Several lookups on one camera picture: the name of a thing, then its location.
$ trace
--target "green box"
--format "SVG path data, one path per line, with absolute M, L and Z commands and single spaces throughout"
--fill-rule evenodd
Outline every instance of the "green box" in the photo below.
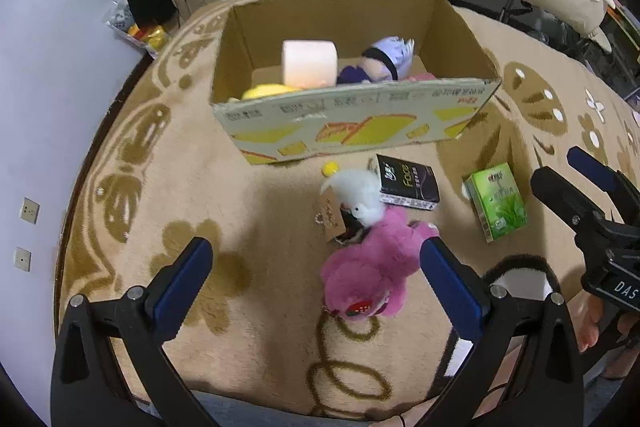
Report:
M 465 184 L 488 243 L 527 224 L 524 203 L 508 163 L 471 174 Z

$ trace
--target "blue gripper pad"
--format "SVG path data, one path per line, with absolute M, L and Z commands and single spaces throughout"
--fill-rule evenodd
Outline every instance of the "blue gripper pad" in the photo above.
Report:
M 616 188 L 615 172 L 604 166 L 588 152 L 579 147 L 571 147 L 566 154 L 566 160 L 575 170 L 580 172 L 597 188 L 604 192 L 613 192 Z
M 490 311 L 486 284 L 456 259 L 439 237 L 420 248 L 420 268 L 461 339 L 477 342 Z
M 200 288 L 211 272 L 213 249 L 206 239 L 194 237 L 178 259 L 162 268 L 148 286 L 146 315 L 156 341 L 174 339 Z

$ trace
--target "carpet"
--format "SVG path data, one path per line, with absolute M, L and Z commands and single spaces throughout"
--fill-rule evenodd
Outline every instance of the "carpet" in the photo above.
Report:
M 200 235 L 214 246 L 214 269 L 178 337 L 164 345 L 190 388 L 298 413 L 388 417 L 433 388 L 450 324 L 421 273 L 409 279 L 395 318 L 354 324 L 322 311 L 319 271 L 330 247 L 314 215 L 326 158 L 251 166 L 209 105 L 222 22 L 232 4 L 254 1 L 199 10 L 124 103 L 71 216 L 56 299 L 63 313 L 76 293 L 95 301 L 146 285 Z M 433 221 L 463 263 L 485 275 L 510 259 L 535 261 L 569 299 L 580 287 L 581 255 L 570 229 L 532 197 L 529 178 L 551 166 L 609 214 L 610 201 L 565 155 L 579 145 L 636 182 L 638 126 L 578 62 L 499 22 L 459 13 L 502 87 L 458 139 L 384 153 L 433 167 L 441 203 L 410 218 Z M 371 155 L 335 160 L 365 168 Z M 462 181 L 502 162 L 514 172 L 529 224 L 487 245 Z M 133 393 L 145 397 L 122 344 L 115 348 Z

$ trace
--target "pink plush toy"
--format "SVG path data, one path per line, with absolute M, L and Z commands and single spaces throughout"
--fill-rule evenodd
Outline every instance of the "pink plush toy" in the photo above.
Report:
M 420 267 L 422 242 L 437 235 L 435 225 L 408 226 L 404 208 L 388 206 L 362 243 L 340 248 L 322 266 L 325 305 L 345 319 L 396 315 L 406 278 Z

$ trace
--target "electrical outlet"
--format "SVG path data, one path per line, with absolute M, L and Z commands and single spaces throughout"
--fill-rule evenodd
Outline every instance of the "electrical outlet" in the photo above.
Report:
M 35 225 L 36 219 L 38 219 L 39 209 L 40 206 L 35 201 L 31 201 L 29 198 L 24 198 L 22 208 L 20 209 L 20 217 L 32 225 Z
M 14 255 L 14 266 L 25 272 L 31 270 L 31 252 L 24 248 L 16 248 Z

